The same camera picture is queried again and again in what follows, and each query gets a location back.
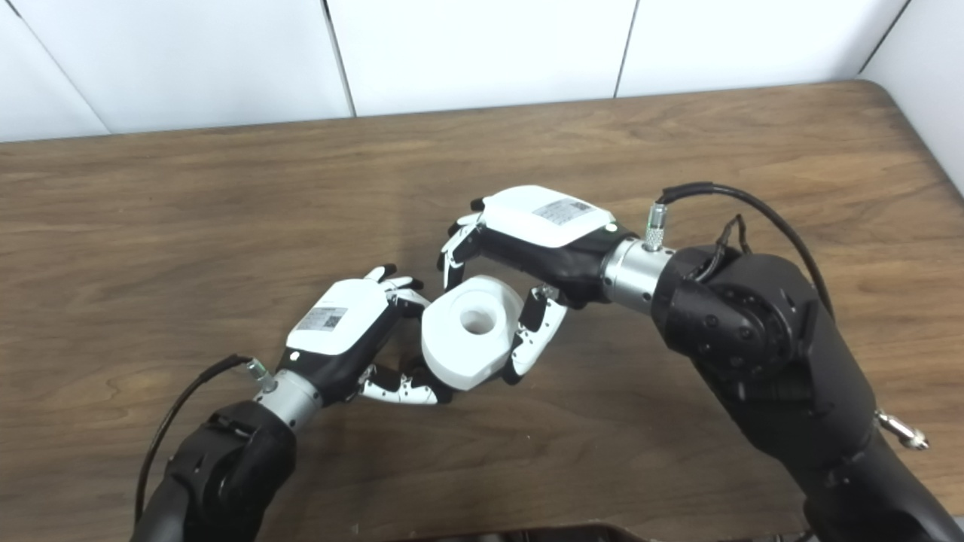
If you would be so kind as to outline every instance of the white spool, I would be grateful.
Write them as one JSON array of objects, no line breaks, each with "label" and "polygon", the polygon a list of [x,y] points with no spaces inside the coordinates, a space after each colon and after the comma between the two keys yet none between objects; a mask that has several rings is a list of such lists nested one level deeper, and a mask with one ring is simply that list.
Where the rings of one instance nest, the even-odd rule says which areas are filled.
[{"label": "white spool", "polygon": [[425,363],[452,388],[478,386],[505,364],[521,312],[522,298],[506,283],[468,279],[422,315]]}]

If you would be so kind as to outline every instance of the white label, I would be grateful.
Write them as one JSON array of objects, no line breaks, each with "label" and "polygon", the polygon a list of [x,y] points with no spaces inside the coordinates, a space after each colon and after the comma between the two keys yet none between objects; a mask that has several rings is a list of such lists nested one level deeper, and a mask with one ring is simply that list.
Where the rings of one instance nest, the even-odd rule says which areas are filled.
[{"label": "white label", "polygon": [[346,312],[348,309],[343,307],[315,307],[305,314],[302,321],[298,322],[295,331],[331,331]]},{"label": "white label", "polygon": [[555,202],[543,205],[532,211],[532,214],[541,216],[552,222],[556,226],[562,226],[574,218],[580,217],[596,208],[589,203],[583,203],[572,198],[563,198]]}]

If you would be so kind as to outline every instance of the metal connector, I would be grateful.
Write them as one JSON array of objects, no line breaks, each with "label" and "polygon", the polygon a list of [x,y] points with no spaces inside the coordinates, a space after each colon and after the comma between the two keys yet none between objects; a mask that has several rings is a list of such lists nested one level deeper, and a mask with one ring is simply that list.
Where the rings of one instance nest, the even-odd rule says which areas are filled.
[{"label": "metal connector", "polygon": [[911,427],[896,416],[891,416],[883,410],[877,409],[874,413],[880,426],[888,432],[897,435],[900,444],[910,449],[928,449],[930,444],[924,432],[916,427]]},{"label": "metal connector", "polygon": [[666,213],[669,208],[664,203],[653,203],[650,207],[650,218],[646,221],[646,236],[643,248],[655,252],[662,248],[663,236],[666,233]]},{"label": "metal connector", "polygon": [[262,393],[271,393],[278,387],[278,382],[275,380],[275,377],[271,375],[271,372],[269,372],[257,358],[251,358],[248,362],[248,372],[261,387]]}]

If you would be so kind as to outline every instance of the wooden table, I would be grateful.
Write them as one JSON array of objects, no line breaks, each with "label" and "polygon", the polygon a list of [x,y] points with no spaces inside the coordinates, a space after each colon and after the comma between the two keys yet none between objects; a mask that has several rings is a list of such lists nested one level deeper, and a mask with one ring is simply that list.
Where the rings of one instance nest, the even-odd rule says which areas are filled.
[{"label": "wooden table", "polygon": [[[384,261],[438,296],[437,250],[472,198],[538,183],[641,229],[659,188],[699,179],[799,228],[881,405],[931,438],[901,457],[964,513],[964,206],[893,102],[848,82],[0,146],[3,537],[125,540],[147,441],[203,367],[235,351],[273,363],[330,283]],[[671,246],[712,241],[743,211],[755,250],[791,254],[738,203],[673,211]],[[416,350],[413,324],[382,360]],[[210,412],[253,395],[240,373],[201,389],[155,474]],[[300,438],[261,540],[802,525],[789,477],[619,307],[571,313],[515,388],[444,407],[358,400]]]}]

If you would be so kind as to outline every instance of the black wire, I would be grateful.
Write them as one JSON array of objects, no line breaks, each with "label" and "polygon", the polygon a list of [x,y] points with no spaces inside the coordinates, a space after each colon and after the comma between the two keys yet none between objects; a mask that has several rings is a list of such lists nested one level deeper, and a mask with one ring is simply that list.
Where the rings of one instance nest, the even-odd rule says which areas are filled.
[{"label": "black wire", "polygon": [[830,303],[830,293],[827,291],[827,284],[823,281],[823,275],[820,274],[820,268],[817,267],[814,256],[810,254],[810,249],[807,248],[807,245],[793,227],[762,200],[732,186],[714,184],[712,182],[693,182],[663,189],[663,195],[656,200],[656,202],[669,204],[683,198],[689,198],[690,196],[701,196],[705,194],[720,194],[740,200],[760,211],[763,216],[773,223],[773,226],[776,226],[777,230],[790,240],[793,248],[796,249],[800,258],[803,259],[803,264],[807,267],[807,272],[810,273],[810,279],[814,282],[814,288],[817,289],[817,296],[819,296],[820,302],[823,303],[823,307],[830,313],[830,317],[834,318],[834,308]]},{"label": "black wire", "polygon": [[713,258],[699,274],[693,277],[694,281],[701,283],[716,272],[716,268],[719,267],[720,263],[723,262],[723,257],[726,256],[727,245],[730,243],[730,233],[733,232],[734,225],[739,226],[740,250],[742,250],[744,254],[751,254],[750,245],[746,242],[746,223],[743,222],[743,216],[738,214],[723,227],[723,232],[716,238],[716,250],[713,251]]},{"label": "black wire", "polygon": [[168,432],[168,428],[171,427],[171,422],[174,421],[174,417],[177,416],[177,411],[184,406],[188,397],[191,393],[201,386],[201,384],[207,382],[208,380],[214,378],[215,376],[225,372],[228,369],[246,364],[251,358],[246,358],[244,356],[238,356],[237,354],[231,354],[227,356],[220,362],[208,367],[198,378],[194,379],[188,387],[181,392],[181,395],[174,401],[171,405],[171,410],[168,414],[161,420],[161,424],[157,427],[157,432],[154,434],[153,440],[150,441],[150,446],[147,447],[147,455],[144,458],[144,464],[141,465],[141,472],[137,476],[137,492],[134,494],[134,525],[141,521],[141,515],[144,514],[144,493],[147,489],[147,475],[150,474],[150,464],[154,462],[154,456],[157,455],[157,449],[161,445],[161,441],[164,439],[164,435]]}]

